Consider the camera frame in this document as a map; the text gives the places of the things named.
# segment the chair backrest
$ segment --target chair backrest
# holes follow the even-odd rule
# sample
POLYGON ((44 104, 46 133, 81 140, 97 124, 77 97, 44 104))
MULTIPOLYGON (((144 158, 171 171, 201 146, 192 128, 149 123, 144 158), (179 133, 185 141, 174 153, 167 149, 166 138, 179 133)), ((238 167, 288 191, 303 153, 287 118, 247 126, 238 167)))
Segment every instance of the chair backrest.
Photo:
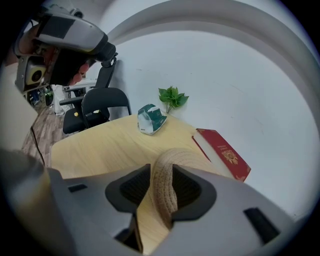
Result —
POLYGON ((96 110, 112 107, 127 107, 129 115, 131 109, 126 94, 118 88, 96 88, 88 91, 82 100, 84 123, 89 128, 86 115, 96 110))
POLYGON ((111 78, 115 71, 117 55, 118 54, 115 54, 114 57, 107 63, 101 64, 102 67, 100 68, 99 75, 95 83, 95 88, 107 88, 109 86, 111 78))

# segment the green plant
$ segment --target green plant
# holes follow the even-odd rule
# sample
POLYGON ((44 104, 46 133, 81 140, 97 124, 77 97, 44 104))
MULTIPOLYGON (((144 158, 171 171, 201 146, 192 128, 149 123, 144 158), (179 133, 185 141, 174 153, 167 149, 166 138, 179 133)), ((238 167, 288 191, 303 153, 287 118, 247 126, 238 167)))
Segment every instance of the green plant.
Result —
POLYGON ((187 102, 189 96, 185 96, 184 93, 179 93, 178 88, 170 86, 168 89, 159 88, 159 99, 165 104, 166 112, 181 107, 187 102))

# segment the beige rope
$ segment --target beige rope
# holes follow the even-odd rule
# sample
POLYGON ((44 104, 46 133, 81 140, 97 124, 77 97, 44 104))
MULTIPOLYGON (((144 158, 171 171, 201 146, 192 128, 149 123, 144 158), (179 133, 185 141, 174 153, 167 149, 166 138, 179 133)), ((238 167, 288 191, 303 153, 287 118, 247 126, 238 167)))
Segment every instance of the beige rope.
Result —
POLYGON ((178 210, 176 193, 172 187, 172 165, 177 164, 218 174, 203 155, 186 148, 172 148, 159 156, 151 171, 150 197, 162 221, 171 229, 171 214, 178 210))

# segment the wood-patterned floor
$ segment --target wood-patterned floor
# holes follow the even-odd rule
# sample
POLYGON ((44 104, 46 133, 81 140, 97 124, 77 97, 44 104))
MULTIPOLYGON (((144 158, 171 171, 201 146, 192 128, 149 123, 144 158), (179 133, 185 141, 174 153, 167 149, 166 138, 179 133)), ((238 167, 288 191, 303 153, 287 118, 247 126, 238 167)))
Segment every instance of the wood-patterned floor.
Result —
MULTIPOLYGON (((64 134, 64 115, 56 116, 55 107, 50 108, 45 104, 45 98, 37 104, 34 109, 38 112, 38 117, 33 124, 34 133, 38 142, 39 149, 44 158, 45 166, 51 167, 51 147, 58 141, 72 135, 64 134)), ((41 162, 32 135, 29 132, 22 146, 25 154, 37 158, 41 162)))

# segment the light wood tabletop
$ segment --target light wood tabletop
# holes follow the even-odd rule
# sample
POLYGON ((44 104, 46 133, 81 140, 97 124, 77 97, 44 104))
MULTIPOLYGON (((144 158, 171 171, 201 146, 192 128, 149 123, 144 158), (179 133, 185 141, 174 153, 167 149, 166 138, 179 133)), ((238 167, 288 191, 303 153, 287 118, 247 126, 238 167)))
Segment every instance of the light wood tabletop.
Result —
MULTIPOLYGON (((116 119, 67 137, 53 145, 51 167, 64 179, 114 172, 151 164, 172 148, 191 149, 202 154, 192 136, 196 129, 172 116, 154 135, 138 130, 137 116, 116 119)), ((147 192, 138 210, 137 219, 143 254, 149 255, 167 236, 169 230, 159 221, 147 192)))

